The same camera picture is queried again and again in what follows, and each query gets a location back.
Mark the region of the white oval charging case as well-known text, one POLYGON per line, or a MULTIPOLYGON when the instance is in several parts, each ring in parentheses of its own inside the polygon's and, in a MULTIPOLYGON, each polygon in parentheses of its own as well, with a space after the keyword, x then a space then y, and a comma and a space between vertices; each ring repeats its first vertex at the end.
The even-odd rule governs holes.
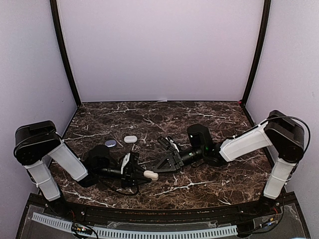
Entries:
POLYGON ((138 141, 138 138, 135 135, 127 135, 124 137, 125 143, 135 143, 138 141))

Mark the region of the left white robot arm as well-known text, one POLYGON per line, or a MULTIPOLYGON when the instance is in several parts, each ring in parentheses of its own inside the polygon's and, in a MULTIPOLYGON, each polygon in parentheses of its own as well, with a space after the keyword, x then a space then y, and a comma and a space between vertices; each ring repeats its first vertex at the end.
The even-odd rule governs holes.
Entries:
POLYGON ((157 173, 138 165, 138 153, 129 152, 116 161, 106 145, 95 146, 89 150, 86 159, 81 160, 57 133, 55 124, 50 120, 19 127, 15 131, 13 154, 59 217, 70 213, 70 205, 61 199, 62 192, 43 162, 45 157, 54 160, 83 188, 100 183, 101 178, 110 178, 120 180, 123 189, 138 189, 141 184, 159 178, 157 173))

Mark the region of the purple round charging case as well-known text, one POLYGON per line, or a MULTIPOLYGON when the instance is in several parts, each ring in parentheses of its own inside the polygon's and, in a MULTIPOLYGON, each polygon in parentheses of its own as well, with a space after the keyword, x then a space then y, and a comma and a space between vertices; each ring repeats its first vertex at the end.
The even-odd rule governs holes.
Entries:
POLYGON ((105 141, 105 145, 108 147, 108 148, 115 148, 117 146, 117 142, 116 140, 114 139, 109 139, 109 140, 106 140, 105 141))

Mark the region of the beige square charging case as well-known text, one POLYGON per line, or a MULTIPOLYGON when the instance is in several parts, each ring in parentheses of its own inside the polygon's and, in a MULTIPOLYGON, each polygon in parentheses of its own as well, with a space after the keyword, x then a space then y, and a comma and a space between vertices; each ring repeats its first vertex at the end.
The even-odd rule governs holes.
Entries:
POLYGON ((145 170, 143 172, 144 177, 151 179, 152 181, 157 181, 159 179, 159 175, 156 172, 145 170))

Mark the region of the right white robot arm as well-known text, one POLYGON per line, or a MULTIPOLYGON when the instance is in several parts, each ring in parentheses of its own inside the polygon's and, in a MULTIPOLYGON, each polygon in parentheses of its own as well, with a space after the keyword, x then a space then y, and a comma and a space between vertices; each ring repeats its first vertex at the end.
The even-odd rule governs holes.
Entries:
POLYGON ((169 136, 158 138, 158 143, 169 153, 154 167, 154 172, 177 172, 198 160, 219 167, 255 150, 273 146, 278 157, 264 187, 263 198, 254 206, 257 215, 265 216, 273 209, 273 200, 278 198, 308 150, 310 140, 305 139, 305 134, 310 133, 303 120, 278 110, 271 111, 264 121, 249 130, 218 143, 213 142, 207 127, 193 124, 187 128, 190 142, 187 149, 182 150, 169 136))

